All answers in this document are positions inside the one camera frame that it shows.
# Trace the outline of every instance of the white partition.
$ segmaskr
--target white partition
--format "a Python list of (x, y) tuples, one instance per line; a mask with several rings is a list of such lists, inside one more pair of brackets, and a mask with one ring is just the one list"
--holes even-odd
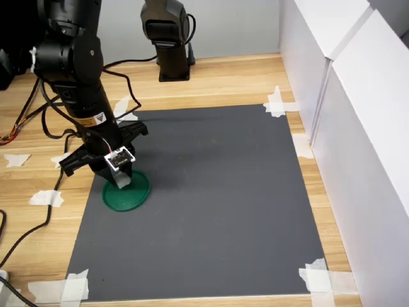
[(334, 61), (314, 153), (364, 306), (409, 306), (409, 50), (374, 12)]
[(370, 16), (366, 0), (282, 0), (281, 55), (308, 136), (332, 60)]

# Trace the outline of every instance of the masking tape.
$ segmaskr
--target masking tape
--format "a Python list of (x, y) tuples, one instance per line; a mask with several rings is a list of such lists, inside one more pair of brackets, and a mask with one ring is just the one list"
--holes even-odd
[(88, 270), (80, 274), (69, 274), (67, 279), (39, 281), (28, 284), (29, 291), (36, 297), (36, 304), (61, 304), (61, 307), (78, 307), (88, 299)]
[(358, 294), (353, 274), (328, 271), (324, 258), (305, 264), (298, 273), (311, 293), (314, 307), (335, 307), (334, 294)]
[(291, 135), (295, 147), (297, 157), (304, 157), (307, 159), (313, 159), (314, 154), (311, 149), (306, 133), (295, 133)]
[(33, 47), (30, 51), (31, 54), (31, 68), (30, 68), (30, 72), (34, 73), (34, 69), (36, 68), (36, 53), (37, 53), (37, 49), (36, 47)]
[(266, 108), (266, 113), (271, 113), (272, 117), (280, 117), (286, 112), (298, 112), (298, 104), (296, 102), (283, 102), (281, 98), (280, 87), (276, 86), (274, 93), (268, 96), (268, 102), (263, 104)]
[(4, 154), (4, 158), (8, 160), (7, 168), (14, 168), (22, 166), (31, 155), (9, 155)]
[(38, 191), (28, 201), (30, 205), (52, 205), (53, 207), (60, 208), (64, 199), (61, 197), (61, 192), (55, 190)]
[(10, 291), (10, 296), (8, 298), (8, 301), (6, 303), (6, 307), (25, 307), (25, 303), (19, 299), (17, 296), (15, 296), (11, 291)]

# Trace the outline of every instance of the green plastic object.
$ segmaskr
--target green plastic object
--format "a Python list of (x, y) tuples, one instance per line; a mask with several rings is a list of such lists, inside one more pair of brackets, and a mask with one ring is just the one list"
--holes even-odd
[(151, 189), (148, 177), (141, 171), (132, 171), (131, 183), (122, 189), (107, 182), (102, 191), (104, 203), (113, 211), (133, 210), (144, 203)]

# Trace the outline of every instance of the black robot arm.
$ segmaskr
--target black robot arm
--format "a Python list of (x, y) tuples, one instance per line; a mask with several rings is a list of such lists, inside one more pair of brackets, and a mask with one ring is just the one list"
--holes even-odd
[[(46, 100), (44, 82), (61, 97), (69, 117), (60, 114), (75, 124), (84, 142), (60, 165), (70, 176), (89, 164), (97, 175), (116, 185), (115, 172), (104, 156), (122, 146), (134, 154), (131, 140), (148, 130), (141, 122), (118, 127), (100, 81), (104, 61), (96, 31), (101, 0), (38, 0), (37, 4), (47, 34), (33, 48), (34, 72), (42, 80)], [(130, 159), (120, 163), (119, 169), (131, 177)]]
[[(189, 17), (194, 21), (192, 34)], [(187, 14), (183, 4), (177, 0), (145, 0), (141, 12), (143, 31), (152, 41), (160, 65), (159, 81), (187, 81), (190, 66), (195, 64), (192, 38), (196, 20)], [(188, 45), (188, 57), (185, 46)]]

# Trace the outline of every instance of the wooden desk surface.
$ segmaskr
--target wooden desk surface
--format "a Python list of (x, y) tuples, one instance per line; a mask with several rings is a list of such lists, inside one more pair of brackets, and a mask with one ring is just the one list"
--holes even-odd
[[(293, 102), (286, 72), (279, 54), (199, 59), (192, 67), (189, 82), (158, 82), (155, 63), (124, 64), (112, 70), (128, 74), (142, 110), (179, 109), (187, 107), (237, 106), (263, 104), (267, 95), (280, 86), (284, 102)], [(35, 76), (17, 77), (7, 91), (0, 92), (0, 133), (13, 126), (33, 87)], [(125, 95), (128, 88), (123, 78), (104, 74), (102, 83), (111, 106)], [(37, 94), (31, 110), (44, 103)], [(304, 132), (298, 113), (288, 113), (291, 133)], [(72, 125), (53, 110), (47, 112), (47, 125), (60, 134)], [(70, 150), (81, 141), (70, 142)], [(40, 116), (29, 122), (12, 143), (0, 147), (0, 208), (8, 214), (0, 245), (3, 259), (12, 244), (27, 230), (45, 221), (47, 208), (32, 206), (28, 200), (39, 190), (54, 187), (59, 170), (52, 157), (62, 155), (63, 140), (47, 138)], [(21, 168), (6, 168), (3, 154), (31, 154)], [(350, 271), (335, 219), (314, 159), (299, 158), (305, 186), (313, 208), (320, 239), (331, 271)], [(65, 200), (61, 208), (53, 208), (50, 224), (27, 237), (3, 267), (11, 275), (11, 283), (22, 289), (29, 299), (27, 283), (64, 279), (73, 246), (88, 199), (93, 173), (83, 167), (70, 178), (64, 178), (60, 191)], [(359, 296), (336, 297), (337, 306), (361, 306)], [(85, 306), (100, 306), (86, 303)], [(310, 295), (279, 295), (224, 299), (175, 299), (104, 304), (104, 306), (311, 306)]]

